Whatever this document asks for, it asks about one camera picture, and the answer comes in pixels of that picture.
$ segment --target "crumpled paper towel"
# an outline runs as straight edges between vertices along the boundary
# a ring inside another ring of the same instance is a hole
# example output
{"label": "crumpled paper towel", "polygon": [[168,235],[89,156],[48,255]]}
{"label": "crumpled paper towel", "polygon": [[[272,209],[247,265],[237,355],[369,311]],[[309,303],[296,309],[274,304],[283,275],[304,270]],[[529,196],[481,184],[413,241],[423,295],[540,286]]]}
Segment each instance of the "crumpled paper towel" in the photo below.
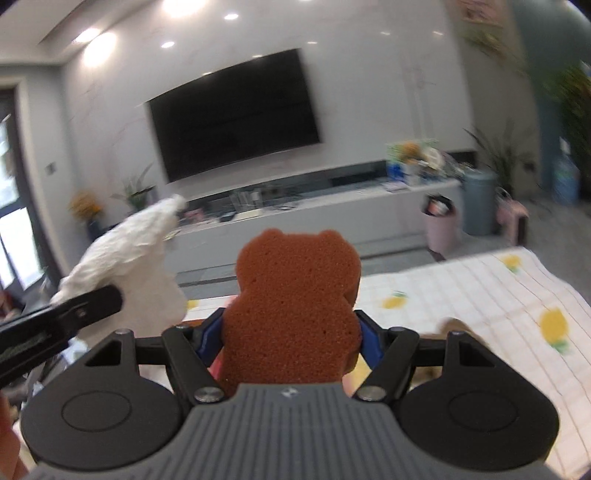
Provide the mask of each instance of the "crumpled paper towel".
{"label": "crumpled paper towel", "polygon": [[187,299],[164,270],[164,237],[177,225],[176,213],[185,204],[175,195],[130,216],[97,239],[60,282],[53,305],[108,284],[123,295],[119,313],[78,334],[90,347],[119,328],[133,330],[136,337],[159,336],[183,320]]}

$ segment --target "black television screen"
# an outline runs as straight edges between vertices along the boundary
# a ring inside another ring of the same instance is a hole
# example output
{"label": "black television screen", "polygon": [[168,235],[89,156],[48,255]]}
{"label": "black television screen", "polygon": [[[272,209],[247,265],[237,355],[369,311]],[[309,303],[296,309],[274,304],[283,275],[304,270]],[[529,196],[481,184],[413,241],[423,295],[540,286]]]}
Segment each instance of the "black television screen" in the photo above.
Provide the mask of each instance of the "black television screen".
{"label": "black television screen", "polygon": [[320,142],[298,50],[204,75],[150,110],[169,181]]}

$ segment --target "water bottle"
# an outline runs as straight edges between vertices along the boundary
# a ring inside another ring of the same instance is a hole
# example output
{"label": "water bottle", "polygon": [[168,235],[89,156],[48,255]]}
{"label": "water bottle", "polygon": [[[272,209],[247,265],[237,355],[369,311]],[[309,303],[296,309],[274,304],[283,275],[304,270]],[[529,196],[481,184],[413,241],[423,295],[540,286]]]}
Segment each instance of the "water bottle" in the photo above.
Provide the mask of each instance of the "water bottle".
{"label": "water bottle", "polygon": [[570,145],[560,139],[562,155],[554,164],[554,201],[562,205],[573,205],[579,199],[580,172],[570,158]]}

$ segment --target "dark green wall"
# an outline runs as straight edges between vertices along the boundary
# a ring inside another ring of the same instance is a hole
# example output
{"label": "dark green wall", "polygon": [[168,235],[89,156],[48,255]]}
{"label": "dark green wall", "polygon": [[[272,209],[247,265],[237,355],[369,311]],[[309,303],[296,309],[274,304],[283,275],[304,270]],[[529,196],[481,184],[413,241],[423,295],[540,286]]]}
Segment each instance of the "dark green wall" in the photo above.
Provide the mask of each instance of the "dark green wall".
{"label": "dark green wall", "polygon": [[591,63],[591,22],[564,0],[509,0],[525,49],[538,110],[541,181],[552,185],[552,165],[560,154],[560,116],[544,82],[568,65]]}

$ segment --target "white wall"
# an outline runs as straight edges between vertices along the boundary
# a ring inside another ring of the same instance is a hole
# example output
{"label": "white wall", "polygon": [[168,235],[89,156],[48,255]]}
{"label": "white wall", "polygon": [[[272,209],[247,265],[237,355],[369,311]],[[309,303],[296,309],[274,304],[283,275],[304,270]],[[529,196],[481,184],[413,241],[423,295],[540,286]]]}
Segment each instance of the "white wall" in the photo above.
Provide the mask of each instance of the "white wall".
{"label": "white wall", "polygon": [[[60,70],[0,67],[0,86],[17,87],[18,128],[28,180],[51,250],[62,273],[78,262],[89,242],[68,204],[79,184],[72,161]],[[45,167],[54,162],[56,171]]]}
{"label": "white wall", "polygon": [[[240,17],[225,21],[230,11]],[[463,131],[472,124],[465,79],[440,0],[209,0],[185,18],[169,17],[158,1],[111,32],[116,46],[104,64],[89,67],[82,53],[64,67],[64,82],[82,180],[112,222],[127,208],[109,196],[151,162],[148,180],[161,193],[195,198],[378,160],[390,141],[436,137],[446,150],[473,148]],[[160,48],[168,40],[176,45]],[[324,143],[167,186],[143,103],[204,72],[289,48],[303,50]]]}

